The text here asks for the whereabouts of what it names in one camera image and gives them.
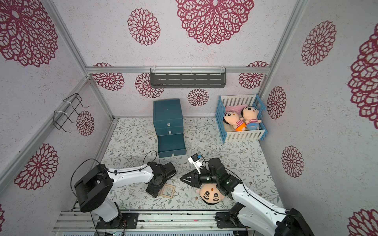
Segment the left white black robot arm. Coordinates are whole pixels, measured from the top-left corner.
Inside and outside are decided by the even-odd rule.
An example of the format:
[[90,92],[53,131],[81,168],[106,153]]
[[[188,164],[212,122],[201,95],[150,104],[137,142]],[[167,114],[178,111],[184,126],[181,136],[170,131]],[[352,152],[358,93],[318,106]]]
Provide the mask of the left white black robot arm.
[[108,198],[113,189],[146,183],[146,192],[156,198],[175,174],[171,162],[165,165],[148,162],[126,169],[108,169],[104,164],[97,164],[74,185],[74,190],[81,212],[94,212],[106,223],[119,224],[123,219],[119,206]]

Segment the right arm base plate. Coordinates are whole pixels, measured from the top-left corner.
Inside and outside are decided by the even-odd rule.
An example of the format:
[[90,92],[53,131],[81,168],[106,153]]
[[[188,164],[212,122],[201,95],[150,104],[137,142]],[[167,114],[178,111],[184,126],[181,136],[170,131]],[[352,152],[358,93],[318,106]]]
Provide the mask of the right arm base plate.
[[228,212],[216,212],[215,220],[217,227],[220,229],[225,228],[247,228],[243,225],[238,218],[239,213]]

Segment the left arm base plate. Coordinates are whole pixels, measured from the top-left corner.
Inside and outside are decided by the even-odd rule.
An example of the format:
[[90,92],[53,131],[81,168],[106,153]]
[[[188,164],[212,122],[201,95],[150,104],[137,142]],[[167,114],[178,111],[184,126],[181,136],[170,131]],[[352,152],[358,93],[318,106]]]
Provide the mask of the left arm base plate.
[[122,213],[110,222],[105,222],[105,220],[100,216],[97,221],[97,229],[136,229],[138,223],[138,213]]

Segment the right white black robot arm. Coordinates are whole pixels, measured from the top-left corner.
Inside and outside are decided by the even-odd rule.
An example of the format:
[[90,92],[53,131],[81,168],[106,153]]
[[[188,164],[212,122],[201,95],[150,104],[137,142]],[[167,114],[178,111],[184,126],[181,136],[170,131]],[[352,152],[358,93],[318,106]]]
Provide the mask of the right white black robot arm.
[[201,155],[194,154],[188,161],[195,166],[195,170],[183,175],[180,180],[196,188],[203,202],[216,205],[226,197],[235,202],[227,218],[216,218],[221,224],[252,228],[264,236],[314,234],[298,210],[278,207],[254,193],[219,158],[206,161]]

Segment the wooden brooch box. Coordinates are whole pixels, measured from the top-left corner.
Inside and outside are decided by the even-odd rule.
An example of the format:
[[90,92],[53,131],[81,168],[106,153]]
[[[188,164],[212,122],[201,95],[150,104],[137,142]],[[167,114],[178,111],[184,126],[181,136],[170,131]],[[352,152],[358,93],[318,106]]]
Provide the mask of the wooden brooch box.
[[159,192],[159,196],[172,199],[175,194],[176,186],[171,184],[165,184]]

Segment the teal drawer cabinet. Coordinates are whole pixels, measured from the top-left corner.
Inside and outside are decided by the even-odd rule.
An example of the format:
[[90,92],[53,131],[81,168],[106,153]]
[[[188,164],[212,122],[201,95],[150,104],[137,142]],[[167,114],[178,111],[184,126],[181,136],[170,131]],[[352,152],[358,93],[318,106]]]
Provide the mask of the teal drawer cabinet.
[[157,149],[160,158],[180,156],[187,153],[180,99],[154,101],[153,125],[157,135]]

